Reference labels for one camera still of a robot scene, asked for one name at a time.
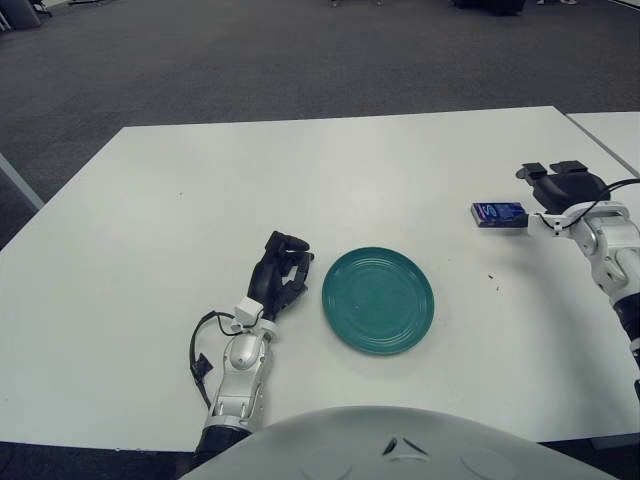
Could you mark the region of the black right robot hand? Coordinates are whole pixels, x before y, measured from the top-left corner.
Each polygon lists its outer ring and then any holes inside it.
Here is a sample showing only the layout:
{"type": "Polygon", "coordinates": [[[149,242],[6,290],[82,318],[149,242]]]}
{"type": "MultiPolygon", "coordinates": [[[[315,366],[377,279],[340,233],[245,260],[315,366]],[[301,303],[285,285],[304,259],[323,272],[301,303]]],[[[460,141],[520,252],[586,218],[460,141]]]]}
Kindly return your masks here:
{"type": "Polygon", "coordinates": [[[549,165],[525,163],[516,177],[532,187],[533,197],[549,214],[561,214],[579,203],[608,200],[606,184],[579,161],[562,161],[549,165]]]}

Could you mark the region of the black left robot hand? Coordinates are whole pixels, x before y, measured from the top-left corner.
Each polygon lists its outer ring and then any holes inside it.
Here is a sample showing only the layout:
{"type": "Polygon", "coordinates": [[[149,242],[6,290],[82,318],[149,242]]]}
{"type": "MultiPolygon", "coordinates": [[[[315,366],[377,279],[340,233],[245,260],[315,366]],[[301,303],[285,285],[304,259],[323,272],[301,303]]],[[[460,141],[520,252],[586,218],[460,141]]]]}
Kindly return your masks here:
{"type": "Polygon", "coordinates": [[[262,305],[262,317],[275,321],[278,314],[306,290],[314,259],[310,245],[297,237],[273,231],[265,253],[255,265],[247,296],[262,305]]]}

